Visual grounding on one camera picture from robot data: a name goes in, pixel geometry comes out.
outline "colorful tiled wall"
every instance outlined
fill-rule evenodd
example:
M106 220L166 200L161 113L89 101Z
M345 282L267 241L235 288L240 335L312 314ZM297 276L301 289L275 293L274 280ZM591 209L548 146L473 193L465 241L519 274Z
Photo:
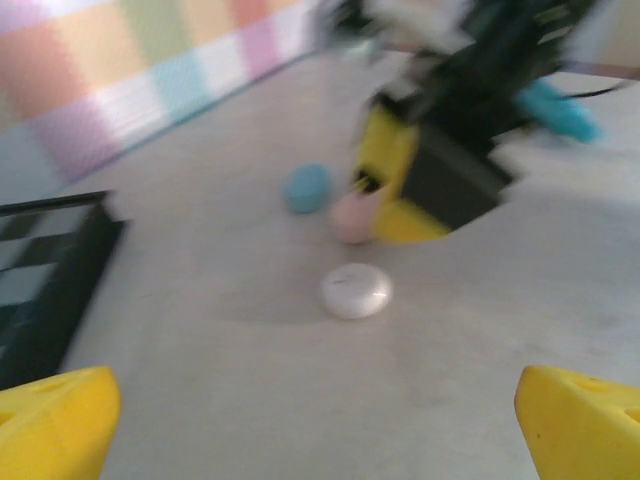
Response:
M309 7L0 0L0 202L50 193L298 56Z

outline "white table surface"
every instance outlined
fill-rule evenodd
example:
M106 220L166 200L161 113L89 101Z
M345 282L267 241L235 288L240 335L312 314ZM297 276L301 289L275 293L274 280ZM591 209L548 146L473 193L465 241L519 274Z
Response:
M66 192L115 189L134 219L66 365L121 382L105 479L534 480L525 366L640 385L640 88L588 101L601 145L509 140L511 201L444 241L346 248L285 211L300 164L344 190L362 102L400 61L303 61ZM392 277L383 314L320 308L348 261Z

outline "blue ball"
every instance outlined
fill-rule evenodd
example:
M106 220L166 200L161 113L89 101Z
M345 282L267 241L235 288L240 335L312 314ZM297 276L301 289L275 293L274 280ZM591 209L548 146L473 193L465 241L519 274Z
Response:
M303 165L291 173L284 185L284 199L294 213L312 213L329 199L331 174L318 164Z

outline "yellow robot part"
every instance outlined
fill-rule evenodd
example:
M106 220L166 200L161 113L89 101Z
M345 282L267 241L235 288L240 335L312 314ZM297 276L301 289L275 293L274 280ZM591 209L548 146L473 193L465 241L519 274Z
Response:
M541 480L640 478L640 389L529 367L515 407Z
M417 151L419 131L405 125L382 105L371 110L360 145L355 187L361 191L375 183L383 188L376 214L378 239L396 244L435 240L450 233L444 224L407 200L399 198Z
M0 478L97 480L120 408L106 367L0 392Z

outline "ball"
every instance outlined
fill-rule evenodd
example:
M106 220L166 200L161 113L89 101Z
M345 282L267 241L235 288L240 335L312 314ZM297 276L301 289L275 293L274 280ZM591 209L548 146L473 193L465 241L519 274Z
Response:
M358 320L382 311L392 296L391 280L372 265L350 263L330 272L321 296L329 313L343 320Z
M331 209L331 226L336 238L349 245L375 239L375 215L382 200L381 192L365 195L349 192Z
M313 213L329 199L331 175L323 165L303 165L289 175L284 185L284 199L294 213Z

